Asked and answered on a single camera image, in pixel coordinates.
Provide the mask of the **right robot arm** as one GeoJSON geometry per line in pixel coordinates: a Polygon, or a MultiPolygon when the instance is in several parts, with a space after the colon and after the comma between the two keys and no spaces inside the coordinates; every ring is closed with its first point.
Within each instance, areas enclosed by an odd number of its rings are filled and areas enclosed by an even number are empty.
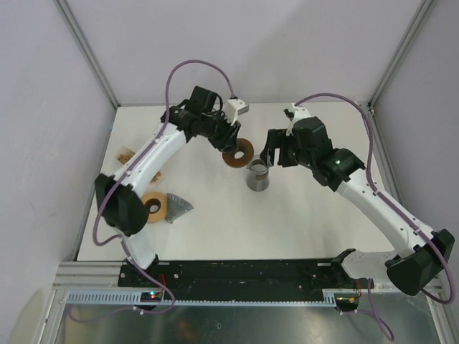
{"type": "Polygon", "coordinates": [[[317,117],[293,121],[286,129],[270,129],[260,157],[268,166],[308,168],[322,186],[355,205],[393,246],[395,256],[384,262],[384,269],[406,295],[424,291],[444,270],[454,236],[414,221],[386,191],[371,187],[364,163],[350,150],[335,148],[317,117]]]}

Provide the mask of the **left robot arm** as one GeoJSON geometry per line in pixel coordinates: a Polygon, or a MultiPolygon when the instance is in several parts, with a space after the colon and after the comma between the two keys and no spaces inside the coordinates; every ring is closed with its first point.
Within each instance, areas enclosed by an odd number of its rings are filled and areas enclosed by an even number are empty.
{"type": "Polygon", "coordinates": [[[204,137],[222,153],[237,147],[237,119],[249,105],[231,97],[214,109],[219,99],[217,93],[196,86],[188,100],[166,109],[152,138],[122,168],[95,179],[98,216],[123,240],[127,255],[137,264],[133,277],[145,287],[157,281],[158,268],[152,264],[156,253],[143,230],[149,211],[141,198],[167,160],[192,138],[204,137]]]}

